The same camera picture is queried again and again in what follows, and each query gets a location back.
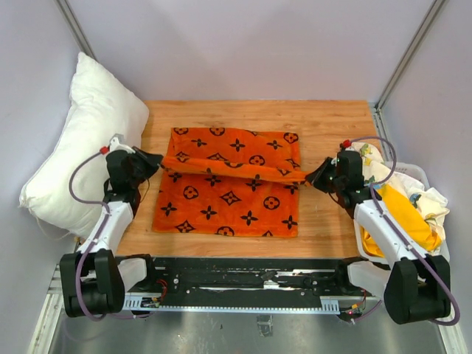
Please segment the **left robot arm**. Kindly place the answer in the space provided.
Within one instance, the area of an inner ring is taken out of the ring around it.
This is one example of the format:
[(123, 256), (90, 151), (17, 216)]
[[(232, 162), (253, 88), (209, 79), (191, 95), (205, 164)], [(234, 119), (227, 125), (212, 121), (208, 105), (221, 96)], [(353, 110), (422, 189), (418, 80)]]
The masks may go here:
[(71, 318), (86, 316), (92, 321), (119, 313), (132, 288), (148, 292), (158, 282), (149, 254), (118, 260), (115, 253), (139, 208), (139, 186), (159, 170), (163, 157), (137, 147), (107, 146), (80, 166), (85, 167), (99, 156), (104, 156), (108, 171), (103, 199), (96, 203), (101, 208), (99, 220), (84, 244), (63, 255), (59, 262), (66, 314)]

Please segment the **white pillow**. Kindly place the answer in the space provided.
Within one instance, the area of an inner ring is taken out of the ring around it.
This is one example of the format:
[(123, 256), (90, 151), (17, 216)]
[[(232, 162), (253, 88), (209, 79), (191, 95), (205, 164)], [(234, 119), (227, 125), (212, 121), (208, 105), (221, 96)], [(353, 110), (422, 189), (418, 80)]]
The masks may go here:
[(69, 97), (71, 107), (49, 158), (22, 187), (19, 204), (31, 215), (73, 235), (90, 234), (101, 213), (108, 178), (105, 159), (80, 163), (122, 134), (129, 146), (141, 145), (148, 107), (97, 61), (77, 56)]

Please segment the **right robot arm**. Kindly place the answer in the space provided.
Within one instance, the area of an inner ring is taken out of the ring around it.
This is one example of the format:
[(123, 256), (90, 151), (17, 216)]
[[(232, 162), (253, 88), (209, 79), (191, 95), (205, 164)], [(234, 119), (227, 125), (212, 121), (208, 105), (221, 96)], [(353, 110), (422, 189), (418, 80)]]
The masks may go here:
[(399, 325), (420, 321), (444, 325), (456, 304), (450, 290), (449, 263), (414, 241), (387, 209), (375, 184), (365, 185), (361, 155), (341, 150), (336, 158), (326, 158), (305, 180), (337, 196), (337, 204), (369, 233), (389, 266), (382, 269), (370, 260), (352, 262), (335, 275), (336, 290), (350, 295), (363, 288), (383, 301)]

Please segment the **orange patterned pillowcase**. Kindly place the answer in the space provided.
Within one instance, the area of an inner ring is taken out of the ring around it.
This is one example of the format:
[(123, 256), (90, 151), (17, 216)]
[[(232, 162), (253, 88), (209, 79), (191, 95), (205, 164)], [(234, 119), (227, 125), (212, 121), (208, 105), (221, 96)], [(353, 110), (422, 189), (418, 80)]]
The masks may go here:
[(296, 237), (305, 176), (296, 133), (173, 128), (152, 229)]

